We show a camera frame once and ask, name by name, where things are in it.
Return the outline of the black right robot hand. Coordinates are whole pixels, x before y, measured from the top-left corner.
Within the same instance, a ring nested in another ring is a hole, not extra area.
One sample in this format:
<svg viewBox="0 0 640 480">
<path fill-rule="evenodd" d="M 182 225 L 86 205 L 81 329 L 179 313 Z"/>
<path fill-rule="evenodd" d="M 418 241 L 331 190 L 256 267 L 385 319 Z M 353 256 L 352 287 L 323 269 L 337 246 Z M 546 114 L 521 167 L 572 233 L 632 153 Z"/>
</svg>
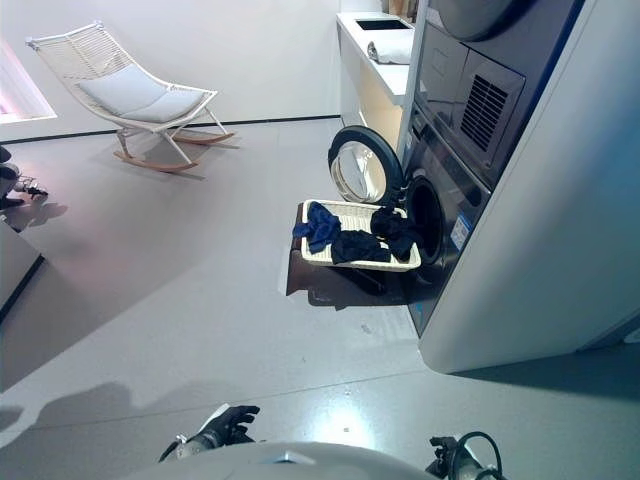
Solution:
<svg viewBox="0 0 640 480">
<path fill-rule="evenodd" d="M 444 479 L 450 471 L 458 441 L 452 436 L 435 436 L 429 439 L 435 459 L 426 467 L 426 472 Z"/>
</svg>

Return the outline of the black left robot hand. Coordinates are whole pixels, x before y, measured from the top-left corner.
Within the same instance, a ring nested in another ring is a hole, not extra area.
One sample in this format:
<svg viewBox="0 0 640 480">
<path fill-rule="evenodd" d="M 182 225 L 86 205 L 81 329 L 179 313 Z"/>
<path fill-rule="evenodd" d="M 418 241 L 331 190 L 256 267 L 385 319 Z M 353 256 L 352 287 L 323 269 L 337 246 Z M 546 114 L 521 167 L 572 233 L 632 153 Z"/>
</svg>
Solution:
<svg viewBox="0 0 640 480">
<path fill-rule="evenodd" d="M 243 443 L 253 443 L 248 434 L 248 425 L 253 423 L 260 413 L 254 405 L 224 405 L 220 412 L 211 418 L 199 430 L 198 436 L 204 438 L 214 448 Z"/>
</svg>

